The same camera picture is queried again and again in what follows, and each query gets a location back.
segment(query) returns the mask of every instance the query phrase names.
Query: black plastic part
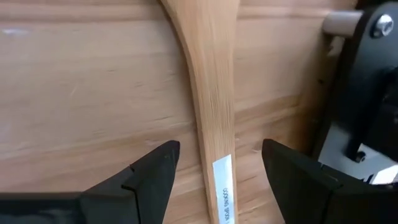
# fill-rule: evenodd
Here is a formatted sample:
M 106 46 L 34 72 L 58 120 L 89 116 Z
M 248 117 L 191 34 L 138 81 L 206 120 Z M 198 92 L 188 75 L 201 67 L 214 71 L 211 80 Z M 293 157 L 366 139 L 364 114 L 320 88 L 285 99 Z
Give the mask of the black plastic part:
M 166 142 L 85 192 L 0 194 L 0 223 L 161 224 L 179 154 Z
M 397 21 L 398 4 L 389 2 L 365 9 L 354 36 L 346 40 L 313 150 L 321 163 L 357 179 L 367 179 L 396 164 L 377 149 L 362 145 L 379 111 L 389 73 L 398 66 L 398 29 L 379 39 L 371 37 L 374 23 L 383 14 Z M 366 153 L 360 163 L 356 162 L 358 151 Z
M 369 185 L 265 139 L 262 159 L 286 224 L 398 223 L 398 191 Z

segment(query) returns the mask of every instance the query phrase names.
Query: screw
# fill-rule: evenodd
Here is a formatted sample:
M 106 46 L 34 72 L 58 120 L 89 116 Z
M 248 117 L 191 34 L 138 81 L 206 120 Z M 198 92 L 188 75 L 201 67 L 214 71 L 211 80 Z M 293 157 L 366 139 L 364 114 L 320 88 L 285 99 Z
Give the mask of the screw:
M 385 37 L 391 33 L 392 28 L 394 28 L 394 21 L 391 16 L 383 14 L 375 23 L 372 35 L 374 38 Z
M 355 162 L 360 163 L 365 161 L 366 159 L 366 153 L 363 151 L 359 151 L 356 153 L 356 157 L 355 157 Z

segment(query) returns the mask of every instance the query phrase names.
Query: sticker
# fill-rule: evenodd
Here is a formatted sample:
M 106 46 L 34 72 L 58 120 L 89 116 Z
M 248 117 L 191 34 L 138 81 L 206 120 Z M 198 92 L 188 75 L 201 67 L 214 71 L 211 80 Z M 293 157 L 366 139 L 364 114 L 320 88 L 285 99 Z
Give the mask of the sticker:
M 220 224 L 235 224 L 234 185 L 231 155 L 213 163 Z

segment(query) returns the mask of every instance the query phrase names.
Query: wood grain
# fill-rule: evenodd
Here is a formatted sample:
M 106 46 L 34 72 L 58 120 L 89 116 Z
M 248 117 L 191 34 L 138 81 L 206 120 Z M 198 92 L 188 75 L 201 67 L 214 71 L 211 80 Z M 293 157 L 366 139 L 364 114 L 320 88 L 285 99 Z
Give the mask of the wood grain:
M 195 105 L 208 210 L 220 223 L 213 163 L 231 155 L 236 196 L 233 49 L 239 0 L 162 0 L 182 42 Z M 238 203 L 233 203 L 238 223 Z
M 261 142 L 309 149 L 335 64 L 320 33 L 323 14 L 353 4 L 241 0 L 234 48 L 240 224 L 283 223 Z M 209 223 L 178 42 L 155 0 L 0 0 L 0 190 L 85 190 L 176 139 L 181 155 L 164 222 Z

